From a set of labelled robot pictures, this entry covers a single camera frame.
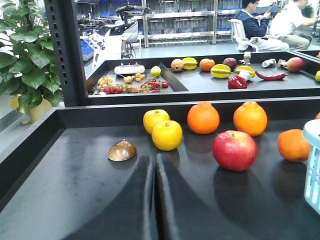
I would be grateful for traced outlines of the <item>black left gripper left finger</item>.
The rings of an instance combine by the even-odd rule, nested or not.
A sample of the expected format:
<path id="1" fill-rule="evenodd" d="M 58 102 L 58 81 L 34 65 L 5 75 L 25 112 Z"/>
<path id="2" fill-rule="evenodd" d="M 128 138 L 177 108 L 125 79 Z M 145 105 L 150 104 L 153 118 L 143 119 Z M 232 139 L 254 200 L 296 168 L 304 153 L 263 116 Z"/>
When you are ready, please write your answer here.
<path id="1" fill-rule="evenodd" d="M 154 240 L 155 162 L 144 155 L 120 193 L 66 240 Z"/>

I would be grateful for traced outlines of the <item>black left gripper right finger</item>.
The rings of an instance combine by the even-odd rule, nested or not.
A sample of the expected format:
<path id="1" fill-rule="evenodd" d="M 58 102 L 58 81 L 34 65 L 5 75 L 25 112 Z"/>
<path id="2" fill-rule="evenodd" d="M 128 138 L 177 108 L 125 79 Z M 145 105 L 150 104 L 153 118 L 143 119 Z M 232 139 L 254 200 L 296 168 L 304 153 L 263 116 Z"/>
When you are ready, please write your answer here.
<path id="1" fill-rule="evenodd" d="M 162 240 L 257 240 L 258 236 L 226 220 L 193 191 L 169 155 L 155 162 L 158 221 Z"/>

